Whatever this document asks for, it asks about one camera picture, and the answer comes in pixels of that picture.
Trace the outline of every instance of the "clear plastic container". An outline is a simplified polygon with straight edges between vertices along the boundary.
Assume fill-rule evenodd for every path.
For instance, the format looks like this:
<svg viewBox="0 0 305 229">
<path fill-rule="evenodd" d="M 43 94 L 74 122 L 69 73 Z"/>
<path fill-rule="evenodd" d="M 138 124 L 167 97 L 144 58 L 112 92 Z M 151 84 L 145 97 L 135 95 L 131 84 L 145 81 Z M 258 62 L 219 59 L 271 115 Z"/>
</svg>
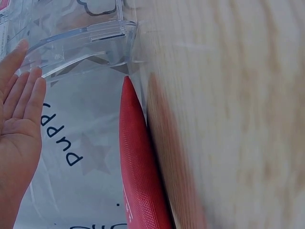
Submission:
<svg viewBox="0 0 305 229">
<path fill-rule="evenodd" d="M 105 67 L 128 62 L 137 22 L 134 0 L 0 0 L 3 55 L 23 38 L 30 49 L 20 69 L 46 77 L 91 56 Z"/>
</svg>

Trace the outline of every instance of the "palm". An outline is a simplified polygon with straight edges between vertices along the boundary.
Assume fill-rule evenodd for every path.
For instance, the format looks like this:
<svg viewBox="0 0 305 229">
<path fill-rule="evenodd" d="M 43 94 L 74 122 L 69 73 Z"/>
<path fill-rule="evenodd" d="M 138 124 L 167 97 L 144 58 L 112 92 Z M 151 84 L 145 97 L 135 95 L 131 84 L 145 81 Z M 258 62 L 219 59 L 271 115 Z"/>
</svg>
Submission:
<svg viewBox="0 0 305 229">
<path fill-rule="evenodd" d="M 18 212 L 40 158 L 46 92 L 41 69 L 14 75 L 25 54 L 26 49 L 16 50 L 0 63 L 0 205 L 1 199 L 8 200 L 11 206 L 6 211 L 12 215 Z"/>
</svg>

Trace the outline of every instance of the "red fabric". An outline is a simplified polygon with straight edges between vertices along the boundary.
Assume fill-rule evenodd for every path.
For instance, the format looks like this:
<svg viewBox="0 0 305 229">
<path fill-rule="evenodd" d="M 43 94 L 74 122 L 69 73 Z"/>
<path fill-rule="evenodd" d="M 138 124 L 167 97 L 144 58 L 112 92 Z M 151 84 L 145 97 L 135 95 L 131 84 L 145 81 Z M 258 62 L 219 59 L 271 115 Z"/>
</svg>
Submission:
<svg viewBox="0 0 305 229">
<path fill-rule="evenodd" d="M 171 229 L 146 122 L 128 76 L 122 90 L 120 153 L 128 228 Z"/>
</svg>

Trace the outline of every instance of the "wooden board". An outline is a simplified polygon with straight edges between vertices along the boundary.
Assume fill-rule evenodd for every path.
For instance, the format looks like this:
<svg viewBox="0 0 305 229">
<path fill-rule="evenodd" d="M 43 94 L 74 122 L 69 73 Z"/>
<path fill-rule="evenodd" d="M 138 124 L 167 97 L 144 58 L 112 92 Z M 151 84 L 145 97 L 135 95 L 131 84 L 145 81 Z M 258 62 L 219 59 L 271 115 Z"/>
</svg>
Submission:
<svg viewBox="0 0 305 229">
<path fill-rule="evenodd" d="M 177 228 L 305 228 L 305 1 L 143 2 L 134 60 Z"/>
</svg>

